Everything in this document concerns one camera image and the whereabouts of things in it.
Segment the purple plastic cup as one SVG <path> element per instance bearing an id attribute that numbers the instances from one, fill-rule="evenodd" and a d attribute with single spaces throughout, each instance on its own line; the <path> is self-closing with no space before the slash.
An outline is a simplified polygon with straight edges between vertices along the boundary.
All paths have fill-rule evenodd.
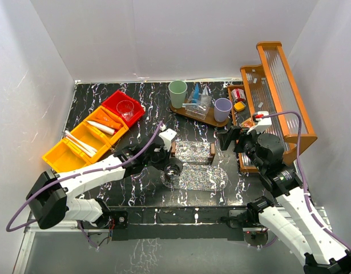
<path id="1" fill-rule="evenodd" d="M 227 98 L 219 98 L 215 101 L 214 118 L 217 122 L 224 122 L 233 107 L 232 102 Z"/>

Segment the clear drinking glass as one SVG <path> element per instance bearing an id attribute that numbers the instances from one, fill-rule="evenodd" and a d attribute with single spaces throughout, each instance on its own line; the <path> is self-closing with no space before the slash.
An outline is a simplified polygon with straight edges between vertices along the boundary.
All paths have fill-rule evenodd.
<path id="1" fill-rule="evenodd" d="M 116 110 L 128 122 L 134 116 L 134 104 L 130 100 L 120 101 L 116 106 Z"/>

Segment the blue toothpaste tube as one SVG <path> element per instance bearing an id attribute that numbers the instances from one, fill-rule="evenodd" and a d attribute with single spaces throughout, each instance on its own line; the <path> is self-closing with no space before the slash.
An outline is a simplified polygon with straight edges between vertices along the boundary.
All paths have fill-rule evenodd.
<path id="1" fill-rule="evenodd" d="M 198 104 L 199 102 L 199 86 L 196 84 L 195 89 L 193 91 L 192 103 Z"/>

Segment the black cup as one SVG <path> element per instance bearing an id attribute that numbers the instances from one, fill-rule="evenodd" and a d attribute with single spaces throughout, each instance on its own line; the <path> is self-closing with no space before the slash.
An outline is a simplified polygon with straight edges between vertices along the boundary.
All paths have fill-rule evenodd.
<path id="1" fill-rule="evenodd" d="M 178 180 L 183 170 L 183 164 L 178 158 L 171 158 L 164 168 L 164 178 L 167 182 Z"/>

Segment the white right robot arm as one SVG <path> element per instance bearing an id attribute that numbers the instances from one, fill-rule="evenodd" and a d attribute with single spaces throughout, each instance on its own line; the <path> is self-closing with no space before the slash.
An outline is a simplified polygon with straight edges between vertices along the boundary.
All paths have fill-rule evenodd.
<path id="1" fill-rule="evenodd" d="M 274 203 L 262 196 L 247 205 L 247 220 L 271 230 L 297 257 L 304 273 L 351 273 L 351 247 L 326 225 L 309 198 L 303 172 L 283 161 L 281 140 L 266 130 L 273 115 L 259 111 L 250 128 L 232 126 L 218 134 L 221 150 L 235 142 L 236 153 L 244 153 L 257 168 L 264 188 L 289 213 L 286 219 Z"/>

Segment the silver toothpaste tube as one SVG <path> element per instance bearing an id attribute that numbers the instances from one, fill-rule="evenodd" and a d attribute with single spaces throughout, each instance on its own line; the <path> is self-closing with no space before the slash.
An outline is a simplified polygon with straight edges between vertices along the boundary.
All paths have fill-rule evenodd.
<path id="1" fill-rule="evenodd" d="M 203 92 L 201 94 L 201 99 L 202 100 L 206 100 L 209 98 L 209 94 L 208 94 L 208 87 L 205 86 L 204 89 L 203 89 Z"/>

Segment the wood acrylic toothbrush stand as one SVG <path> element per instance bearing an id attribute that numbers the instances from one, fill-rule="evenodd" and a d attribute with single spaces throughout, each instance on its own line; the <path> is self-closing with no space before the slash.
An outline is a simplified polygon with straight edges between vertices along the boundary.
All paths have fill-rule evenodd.
<path id="1" fill-rule="evenodd" d="M 216 146 L 209 142 L 172 142 L 171 155 L 183 163 L 210 165 L 216 155 Z"/>

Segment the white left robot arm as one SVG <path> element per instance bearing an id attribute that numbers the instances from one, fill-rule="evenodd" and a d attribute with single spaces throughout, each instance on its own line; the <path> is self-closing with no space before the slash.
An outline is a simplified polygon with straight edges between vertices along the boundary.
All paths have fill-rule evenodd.
<path id="1" fill-rule="evenodd" d="M 176 132 L 164 130 L 145 145 L 127 146 L 92 165 L 55 174 L 40 174 L 26 196 L 40 229 L 49 229 L 63 220 L 86 221 L 98 228 L 107 227 L 111 211 L 100 198 L 80 199 L 79 195 L 108 182 L 120 181 L 146 167 L 164 171 L 175 162 L 171 157 Z"/>

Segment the green plastic cup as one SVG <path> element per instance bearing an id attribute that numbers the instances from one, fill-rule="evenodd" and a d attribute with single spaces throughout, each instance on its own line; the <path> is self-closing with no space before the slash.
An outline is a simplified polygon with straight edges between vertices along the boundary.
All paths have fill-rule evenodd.
<path id="1" fill-rule="evenodd" d="M 187 93 L 187 84 L 182 80 L 174 80 L 168 86 L 171 104 L 174 108 L 182 108 Z"/>

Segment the orange toothpaste tube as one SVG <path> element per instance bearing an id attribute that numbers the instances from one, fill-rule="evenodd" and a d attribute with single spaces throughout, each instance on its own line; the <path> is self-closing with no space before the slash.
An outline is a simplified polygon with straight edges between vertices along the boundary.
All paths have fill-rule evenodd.
<path id="1" fill-rule="evenodd" d="M 96 119 L 100 121 L 101 124 L 113 128 L 115 130 L 119 130 L 122 125 L 116 121 L 114 121 L 110 116 L 108 116 L 105 112 L 100 112 L 96 115 Z"/>

